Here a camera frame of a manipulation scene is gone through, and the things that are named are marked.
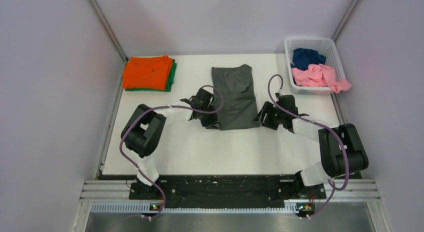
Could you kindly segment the grey t-shirt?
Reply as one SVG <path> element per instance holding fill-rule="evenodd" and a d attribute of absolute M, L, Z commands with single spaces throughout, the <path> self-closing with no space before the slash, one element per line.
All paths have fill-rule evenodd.
<path fill-rule="evenodd" d="M 221 93 L 214 106 L 218 108 L 223 100 L 223 107 L 216 113 L 217 128 L 222 131 L 258 128 L 259 122 L 254 121 L 259 112 L 252 67 L 247 64 L 212 67 L 211 78 L 213 86 Z"/>

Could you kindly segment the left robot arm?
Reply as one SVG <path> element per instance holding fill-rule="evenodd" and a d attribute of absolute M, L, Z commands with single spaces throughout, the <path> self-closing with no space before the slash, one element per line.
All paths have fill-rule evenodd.
<path fill-rule="evenodd" d="M 157 149 L 164 128 L 177 122 L 199 120 L 204 128 L 219 124 L 217 113 L 224 107 L 224 96 L 213 87 L 208 92 L 202 86 L 190 98 L 182 98 L 174 104 L 149 107 L 140 104 L 136 107 L 120 135 L 119 152 L 137 171 L 141 192 L 149 199 L 159 194 L 165 201 L 166 195 L 157 180 L 160 175 L 153 162 L 152 154 Z"/>

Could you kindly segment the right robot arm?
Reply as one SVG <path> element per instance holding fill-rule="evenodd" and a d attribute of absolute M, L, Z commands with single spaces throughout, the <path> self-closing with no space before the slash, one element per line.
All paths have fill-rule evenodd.
<path fill-rule="evenodd" d="M 264 103 L 254 122 L 272 130 L 283 127 L 319 144 L 320 160 L 294 175 L 293 192 L 297 197 L 307 198 L 318 185 L 369 167 L 368 156 L 353 124 L 327 125 L 299 113 L 294 96 L 277 93 L 276 98 L 276 103 Z"/>

